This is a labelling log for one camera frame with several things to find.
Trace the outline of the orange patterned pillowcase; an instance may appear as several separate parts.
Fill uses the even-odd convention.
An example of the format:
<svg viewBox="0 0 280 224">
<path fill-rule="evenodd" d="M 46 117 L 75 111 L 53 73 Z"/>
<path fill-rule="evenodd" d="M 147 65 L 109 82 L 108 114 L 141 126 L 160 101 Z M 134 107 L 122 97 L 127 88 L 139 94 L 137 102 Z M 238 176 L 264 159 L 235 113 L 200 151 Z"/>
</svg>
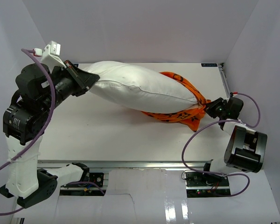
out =
<svg viewBox="0 0 280 224">
<path fill-rule="evenodd" d="M 163 71 L 160 72 L 160 74 L 167 76 L 179 82 L 184 87 L 186 87 L 191 93 L 194 94 L 196 100 L 198 101 L 198 106 L 195 106 L 194 108 L 191 107 L 190 109 L 185 109 L 179 112 L 167 113 L 167 114 L 144 112 L 144 111 L 141 112 L 146 116 L 152 117 L 161 122 L 181 123 L 183 125 L 187 125 L 193 132 L 196 132 L 199 128 L 201 119 L 203 119 L 205 116 L 204 109 L 206 108 L 206 105 L 211 102 L 211 100 L 206 99 L 200 93 L 200 91 L 184 77 L 169 71 Z"/>
</svg>

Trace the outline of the white pillow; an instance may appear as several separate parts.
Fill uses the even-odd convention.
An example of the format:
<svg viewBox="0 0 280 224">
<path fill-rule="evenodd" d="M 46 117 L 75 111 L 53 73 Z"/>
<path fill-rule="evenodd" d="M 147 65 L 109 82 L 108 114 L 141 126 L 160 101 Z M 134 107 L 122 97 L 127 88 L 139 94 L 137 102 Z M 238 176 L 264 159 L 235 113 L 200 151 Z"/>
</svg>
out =
<svg viewBox="0 0 280 224">
<path fill-rule="evenodd" d="M 127 108 L 168 114 L 198 107 L 197 98 L 184 85 L 148 68 L 101 61 L 85 71 L 100 77 L 91 93 Z"/>
</svg>

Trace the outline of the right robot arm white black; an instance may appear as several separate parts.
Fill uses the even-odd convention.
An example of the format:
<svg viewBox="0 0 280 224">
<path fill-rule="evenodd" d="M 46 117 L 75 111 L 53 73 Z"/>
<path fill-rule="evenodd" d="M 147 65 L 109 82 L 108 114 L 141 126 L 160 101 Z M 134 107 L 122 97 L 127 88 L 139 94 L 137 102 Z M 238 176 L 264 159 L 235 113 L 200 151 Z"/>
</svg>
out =
<svg viewBox="0 0 280 224">
<path fill-rule="evenodd" d="M 239 114 L 244 102 L 236 97 L 218 98 L 206 104 L 205 112 L 212 118 L 219 118 L 220 128 L 230 135 L 224 156 L 205 163 L 202 182 L 214 185 L 221 176 L 235 172 L 258 173 L 263 166 L 267 135 L 242 124 Z"/>
</svg>

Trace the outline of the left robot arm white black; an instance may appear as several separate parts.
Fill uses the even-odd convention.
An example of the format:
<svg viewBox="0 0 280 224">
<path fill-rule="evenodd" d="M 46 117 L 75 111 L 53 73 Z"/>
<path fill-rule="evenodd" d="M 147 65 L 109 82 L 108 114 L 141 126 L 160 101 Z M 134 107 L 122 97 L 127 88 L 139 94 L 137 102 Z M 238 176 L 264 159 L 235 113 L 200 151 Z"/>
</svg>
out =
<svg viewBox="0 0 280 224">
<path fill-rule="evenodd" d="M 69 183 L 85 186 L 89 168 L 72 163 L 63 168 L 38 168 L 38 155 L 43 127 L 51 118 L 50 109 L 57 108 L 69 96 L 84 95 L 99 80 L 99 75 L 86 72 L 70 61 L 52 71 L 45 64 L 24 67 L 16 77 L 17 91 L 3 115 L 3 132 L 10 160 L 8 181 L 0 193 L 16 197 L 25 209 L 53 195 Z"/>
</svg>

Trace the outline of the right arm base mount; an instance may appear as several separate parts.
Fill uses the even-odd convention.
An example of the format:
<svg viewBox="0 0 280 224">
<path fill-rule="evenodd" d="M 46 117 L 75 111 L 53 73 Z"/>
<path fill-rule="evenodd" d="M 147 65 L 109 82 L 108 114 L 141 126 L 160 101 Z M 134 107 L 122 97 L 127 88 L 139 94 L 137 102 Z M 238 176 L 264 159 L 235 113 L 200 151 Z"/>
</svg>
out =
<svg viewBox="0 0 280 224">
<path fill-rule="evenodd" d="M 231 195 L 229 180 L 207 174 L 185 170 L 181 174 L 185 181 L 187 198 L 214 198 Z"/>
</svg>

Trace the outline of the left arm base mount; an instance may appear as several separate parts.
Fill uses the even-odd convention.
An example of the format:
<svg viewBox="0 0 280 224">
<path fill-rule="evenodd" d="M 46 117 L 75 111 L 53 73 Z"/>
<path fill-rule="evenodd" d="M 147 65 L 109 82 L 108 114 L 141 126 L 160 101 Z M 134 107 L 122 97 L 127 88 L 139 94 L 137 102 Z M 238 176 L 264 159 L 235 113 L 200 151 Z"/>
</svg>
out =
<svg viewBox="0 0 280 224">
<path fill-rule="evenodd" d="M 64 187 L 84 187 L 86 189 L 89 189 L 91 187 L 95 187 L 93 184 L 89 184 L 86 182 L 92 182 L 98 185 L 100 188 L 103 187 L 104 183 L 104 173 L 100 172 L 91 172 L 90 168 L 86 166 L 83 163 L 80 162 L 74 162 L 72 165 L 79 167 L 83 173 L 81 175 L 80 180 L 78 181 L 73 181 L 75 184 L 65 184 L 63 185 Z"/>
</svg>

